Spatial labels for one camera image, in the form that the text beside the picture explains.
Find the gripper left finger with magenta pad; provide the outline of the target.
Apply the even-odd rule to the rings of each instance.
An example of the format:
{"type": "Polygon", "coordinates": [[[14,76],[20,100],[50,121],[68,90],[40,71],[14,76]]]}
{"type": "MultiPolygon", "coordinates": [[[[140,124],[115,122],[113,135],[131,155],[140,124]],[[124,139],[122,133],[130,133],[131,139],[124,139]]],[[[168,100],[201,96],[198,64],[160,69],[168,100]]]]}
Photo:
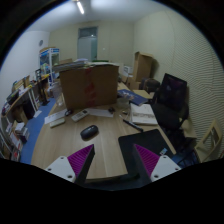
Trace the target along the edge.
{"type": "Polygon", "coordinates": [[[94,156],[95,149],[94,145],[91,144],[68,157],[59,156],[46,168],[46,171],[69,182],[83,186],[94,156]]]}

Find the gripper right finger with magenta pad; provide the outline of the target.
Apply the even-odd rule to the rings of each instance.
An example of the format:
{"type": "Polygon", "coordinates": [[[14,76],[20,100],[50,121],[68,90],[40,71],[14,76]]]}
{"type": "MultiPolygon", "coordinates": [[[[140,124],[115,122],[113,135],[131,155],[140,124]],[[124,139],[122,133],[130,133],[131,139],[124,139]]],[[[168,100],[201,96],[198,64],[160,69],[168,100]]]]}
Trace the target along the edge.
{"type": "Polygon", "coordinates": [[[167,155],[159,156],[137,144],[133,147],[133,155],[140,177],[148,183],[181,170],[167,155]]]}

